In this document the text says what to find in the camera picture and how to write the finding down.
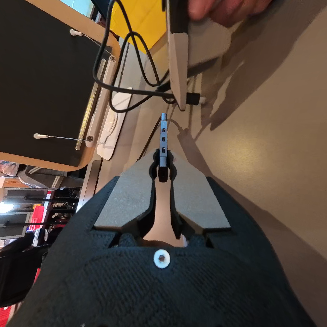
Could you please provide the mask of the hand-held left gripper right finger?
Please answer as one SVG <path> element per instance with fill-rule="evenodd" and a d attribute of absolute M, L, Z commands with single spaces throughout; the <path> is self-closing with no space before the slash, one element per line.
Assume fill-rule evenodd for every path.
<path fill-rule="evenodd" d="M 206 176 L 172 151 L 169 178 L 171 225 L 177 239 L 231 229 Z"/>

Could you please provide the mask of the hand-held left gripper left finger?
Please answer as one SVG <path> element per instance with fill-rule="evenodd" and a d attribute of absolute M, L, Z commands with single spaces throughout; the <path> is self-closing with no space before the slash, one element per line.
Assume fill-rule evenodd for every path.
<path fill-rule="evenodd" d="M 159 150 L 153 149 L 118 178 L 94 228 L 144 237 L 152 228 L 156 208 L 155 179 Z"/>

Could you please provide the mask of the black metal shelving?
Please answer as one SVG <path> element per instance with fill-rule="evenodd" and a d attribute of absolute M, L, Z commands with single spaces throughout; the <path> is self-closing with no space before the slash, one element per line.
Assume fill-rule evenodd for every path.
<path fill-rule="evenodd" d="M 61 171 L 11 163 L 7 168 L 17 174 L 1 171 L 1 241 L 51 230 L 53 217 L 68 219 L 75 213 L 86 167 Z"/>

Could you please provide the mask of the black board with wooden edge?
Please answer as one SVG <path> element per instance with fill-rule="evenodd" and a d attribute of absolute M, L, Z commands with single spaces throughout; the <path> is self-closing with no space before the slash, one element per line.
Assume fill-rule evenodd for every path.
<path fill-rule="evenodd" d="M 92 69 L 104 28 L 61 1 L 1 1 L 1 159 L 74 171 L 99 93 Z"/>

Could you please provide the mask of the yellow plastic container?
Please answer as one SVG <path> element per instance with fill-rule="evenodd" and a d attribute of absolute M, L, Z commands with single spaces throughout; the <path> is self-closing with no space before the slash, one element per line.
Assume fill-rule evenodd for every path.
<path fill-rule="evenodd" d="M 161 0 L 122 0 L 121 1 L 133 31 L 139 33 L 148 49 L 151 49 L 166 33 L 166 14 L 162 11 Z M 110 30 L 121 38 L 129 32 L 123 13 L 114 4 Z"/>

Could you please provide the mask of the silver usb hub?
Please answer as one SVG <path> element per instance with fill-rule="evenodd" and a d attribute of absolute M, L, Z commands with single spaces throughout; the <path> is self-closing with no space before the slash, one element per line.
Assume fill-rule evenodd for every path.
<path fill-rule="evenodd" d="M 160 129 L 160 148 L 159 148 L 159 165 L 158 178 L 159 182 L 167 182 L 168 180 L 168 145 L 167 145 L 167 115 L 161 114 L 161 129 Z"/>

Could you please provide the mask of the white board stand base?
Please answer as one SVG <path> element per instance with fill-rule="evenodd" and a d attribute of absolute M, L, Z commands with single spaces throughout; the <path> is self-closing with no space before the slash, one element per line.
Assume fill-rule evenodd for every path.
<path fill-rule="evenodd" d="M 115 71 L 116 57 L 110 55 L 107 59 L 101 59 L 97 77 L 111 83 Z M 75 150 L 80 150 L 82 145 L 88 148 L 97 146 L 96 153 L 107 161 L 113 156 L 126 115 L 125 112 L 113 111 L 108 102 L 108 92 L 97 83 L 93 84 L 75 145 Z M 132 94 L 118 92 L 112 97 L 112 104 L 119 111 L 127 109 L 131 97 Z"/>

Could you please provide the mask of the person's right hand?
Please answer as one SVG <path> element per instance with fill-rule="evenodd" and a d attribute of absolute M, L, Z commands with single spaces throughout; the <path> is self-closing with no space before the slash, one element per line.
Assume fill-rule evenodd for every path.
<path fill-rule="evenodd" d="M 272 0 L 189 0 L 188 14 L 191 20 L 210 18 L 224 26 L 232 27 L 244 19 L 262 13 Z"/>

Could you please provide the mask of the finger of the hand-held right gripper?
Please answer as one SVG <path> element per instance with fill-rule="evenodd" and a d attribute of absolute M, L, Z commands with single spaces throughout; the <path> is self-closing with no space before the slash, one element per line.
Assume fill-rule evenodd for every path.
<path fill-rule="evenodd" d="M 169 0 L 166 1 L 166 26 L 170 86 L 181 111 L 186 109 L 189 37 L 169 30 Z"/>
<path fill-rule="evenodd" d="M 189 22 L 188 37 L 188 68 L 224 55 L 231 44 L 230 30 L 210 18 Z"/>

